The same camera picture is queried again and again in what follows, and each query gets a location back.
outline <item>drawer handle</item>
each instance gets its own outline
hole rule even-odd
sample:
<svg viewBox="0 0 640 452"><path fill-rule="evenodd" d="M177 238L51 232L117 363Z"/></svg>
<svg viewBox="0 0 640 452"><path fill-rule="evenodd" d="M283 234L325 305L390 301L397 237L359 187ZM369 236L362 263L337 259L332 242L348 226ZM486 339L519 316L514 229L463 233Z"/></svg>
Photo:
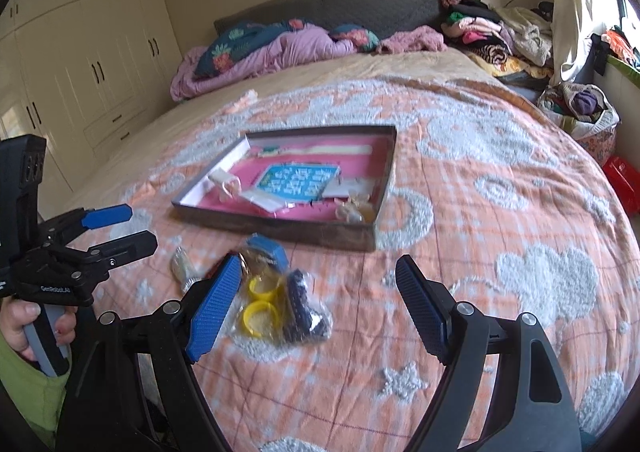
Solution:
<svg viewBox="0 0 640 452"><path fill-rule="evenodd" d="M27 113L29 114L29 119L31 121L31 125L33 125L33 130L35 131L36 130L36 124L33 121L33 117L31 116L31 111L29 111L29 106L27 106Z"/></svg>
<svg viewBox="0 0 640 452"><path fill-rule="evenodd" d="M36 116L38 117L38 124L42 125L42 120L40 120L40 113L38 113L38 108L36 108L36 103L31 102L31 105L33 106L33 110L36 111Z"/></svg>

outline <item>gray handle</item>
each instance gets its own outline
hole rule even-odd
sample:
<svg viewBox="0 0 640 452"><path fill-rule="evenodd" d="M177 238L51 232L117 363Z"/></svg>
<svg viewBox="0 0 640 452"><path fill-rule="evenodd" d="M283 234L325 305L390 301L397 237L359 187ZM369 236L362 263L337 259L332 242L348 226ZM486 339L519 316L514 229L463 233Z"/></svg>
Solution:
<svg viewBox="0 0 640 452"><path fill-rule="evenodd" d="M47 376L62 376L68 370L68 346L56 344L54 326L65 313L64 306L40 304L38 319L24 327L27 342L36 355L40 370Z"/></svg>

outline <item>wardrobe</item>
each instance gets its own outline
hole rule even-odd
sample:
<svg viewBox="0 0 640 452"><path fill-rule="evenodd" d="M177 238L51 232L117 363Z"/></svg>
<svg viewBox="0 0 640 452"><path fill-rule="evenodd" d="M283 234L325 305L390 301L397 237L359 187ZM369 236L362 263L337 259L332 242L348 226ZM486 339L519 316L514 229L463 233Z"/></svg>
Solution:
<svg viewBox="0 0 640 452"><path fill-rule="evenodd" d="M9 2L0 15L0 137L47 139L41 216L62 212L172 106L181 60L164 0Z"/></svg>

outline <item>blue sticker sheet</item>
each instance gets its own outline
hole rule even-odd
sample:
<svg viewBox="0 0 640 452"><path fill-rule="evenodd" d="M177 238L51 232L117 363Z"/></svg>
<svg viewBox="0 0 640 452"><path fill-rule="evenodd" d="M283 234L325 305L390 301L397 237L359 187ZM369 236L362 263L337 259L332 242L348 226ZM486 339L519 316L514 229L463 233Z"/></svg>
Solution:
<svg viewBox="0 0 640 452"><path fill-rule="evenodd" d="M308 203L319 199L326 184L339 172L338 165L278 163L267 167L255 188L293 203Z"/></svg>

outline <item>hand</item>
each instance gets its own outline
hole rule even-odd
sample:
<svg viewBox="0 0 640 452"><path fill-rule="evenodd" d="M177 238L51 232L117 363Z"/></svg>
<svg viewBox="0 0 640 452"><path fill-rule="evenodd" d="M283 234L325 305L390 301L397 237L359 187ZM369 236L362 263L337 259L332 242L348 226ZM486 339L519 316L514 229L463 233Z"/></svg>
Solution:
<svg viewBox="0 0 640 452"><path fill-rule="evenodd" d="M54 329L58 344L70 344L76 338L76 311L77 307L67 306L65 314L56 320ZM11 349L30 362L36 361L36 355L27 342L24 326L36 320L39 314L38 304L13 297L2 299L0 333Z"/></svg>

